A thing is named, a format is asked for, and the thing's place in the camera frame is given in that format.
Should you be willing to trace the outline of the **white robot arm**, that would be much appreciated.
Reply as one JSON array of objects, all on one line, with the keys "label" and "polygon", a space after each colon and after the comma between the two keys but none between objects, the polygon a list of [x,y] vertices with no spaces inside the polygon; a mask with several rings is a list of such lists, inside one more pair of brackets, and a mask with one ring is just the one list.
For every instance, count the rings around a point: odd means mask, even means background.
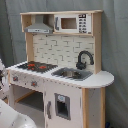
[{"label": "white robot arm", "polygon": [[7,92],[9,90],[8,73],[1,59],[0,59],[0,88],[2,89],[3,92]]}]

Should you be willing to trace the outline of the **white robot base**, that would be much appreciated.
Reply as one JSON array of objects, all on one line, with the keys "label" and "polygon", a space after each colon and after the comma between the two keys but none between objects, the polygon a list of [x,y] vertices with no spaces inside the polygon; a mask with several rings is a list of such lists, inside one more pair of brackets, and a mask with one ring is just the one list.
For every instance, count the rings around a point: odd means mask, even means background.
[{"label": "white robot base", "polygon": [[27,115],[21,114],[0,99],[0,128],[37,128]]}]

